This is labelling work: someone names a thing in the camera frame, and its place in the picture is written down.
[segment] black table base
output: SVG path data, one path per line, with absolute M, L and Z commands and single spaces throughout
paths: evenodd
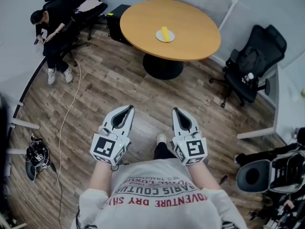
M 143 66 L 146 72 L 159 80 L 176 78 L 183 70 L 183 62 L 161 59 L 148 53 L 144 55 Z

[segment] white leg support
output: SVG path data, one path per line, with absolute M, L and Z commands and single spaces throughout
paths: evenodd
M 23 227 L 26 227 L 26 226 L 27 226 L 27 224 L 23 223 L 23 224 L 21 224 L 19 226 L 13 227 L 12 229 L 19 229 L 19 228 L 23 228 Z
M 21 107 L 23 107 L 23 103 L 12 98 L 11 96 L 7 95 L 7 94 L 4 94 L 4 93 L 1 93 L 3 95 L 3 97 L 8 101 L 8 102 L 11 102 L 12 104 L 17 104 L 17 105 L 20 105 Z
M 259 131 L 253 131 L 253 132 L 246 132 L 238 134 L 236 137 L 238 139 L 245 139 L 245 138 L 251 138 L 251 137 L 257 137 L 257 136 L 263 136 L 263 135 L 270 135 L 275 133 L 275 128 L 270 127 Z
M 29 128 L 33 128 L 33 129 L 40 129 L 40 126 L 37 125 L 37 124 L 33 124 L 33 123 L 26 122 L 26 121 L 23 121 L 23 120 L 18 120 L 18 119 L 15 119 L 15 118 L 11 118 L 10 122 L 12 124 L 21 125 L 21 126 L 25 126 L 25 127 L 29 127 Z
M 10 155 L 26 155 L 27 154 L 27 150 L 26 149 L 8 148 L 6 150 L 6 153 L 10 154 Z

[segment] table top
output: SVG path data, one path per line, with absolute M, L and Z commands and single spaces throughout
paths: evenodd
M 216 24 L 201 10 L 174 0 L 147 0 L 131 6 L 120 21 L 124 37 L 151 55 L 196 61 L 214 54 L 221 42 Z M 161 42 L 155 34 L 162 26 L 175 34 L 172 42 Z
M 305 101 L 280 66 L 277 66 L 276 74 L 278 93 L 274 119 L 275 131 L 285 143 L 295 143 L 292 133 L 296 128 L 305 126 Z M 299 95 L 297 100 L 293 100 L 295 95 Z

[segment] black device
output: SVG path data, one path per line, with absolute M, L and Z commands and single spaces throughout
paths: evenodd
M 123 13 L 129 8 L 129 5 L 121 4 L 116 9 L 112 10 L 108 15 L 106 16 L 107 24 L 110 33 L 108 36 L 110 36 L 112 39 L 125 43 L 127 45 L 131 45 L 126 38 L 123 36 L 121 28 L 120 28 L 120 20 L 123 15 Z
M 8 147 L 7 139 L 7 106 L 4 98 L 0 95 L 0 136 L 1 136 L 1 147 L 0 147 L 0 212 L 4 209 L 4 196 L 3 196 L 3 174 L 5 168 L 5 157 L 6 149 Z

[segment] black pants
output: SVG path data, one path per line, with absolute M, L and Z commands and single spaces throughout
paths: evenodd
M 43 55 L 46 56 L 48 68 L 55 69 L 62 73 L 68 68 L 68 64 L 61 58 L 61 48 L 63 47 L 66 38 L 61 37 L 61 33 L 46 42 L 43 46 Z
M 257 160 L 268 159 L 268 160 L 272 161 L 275 158 L 276 158 L 276 154 L 273 154 L 271 152 L 260 152 L 260 153 L 251 154 L 251 155 L 239 154 L 236 157 L 236 161 L 241 167 L 243 167 L 246 164 L 249 164 L 249 163 L 257 161 Z
M 272 161 L 276 158 L 277 155 L 286 154 L 287 152 L 295 150 L 296 148 L 297 148 L 297 144 L 292 143 L 288 146 L 278 147 L 271 151 L 260 152 L 260 153 L 251 154 L 251 155 L 240 154 L 236 157 L 236 161 L 238 164 L 240 164 L 241 167 L 243 167 L 246 164 L 249 164 L 251 162 L 254 162 L 257 160 L 262 160 L 262 159 L 268 159 L 268 160 Z
M 159 143 L 154 151 L 153 159 L 177 158 L 167 149 L 166 143 Z

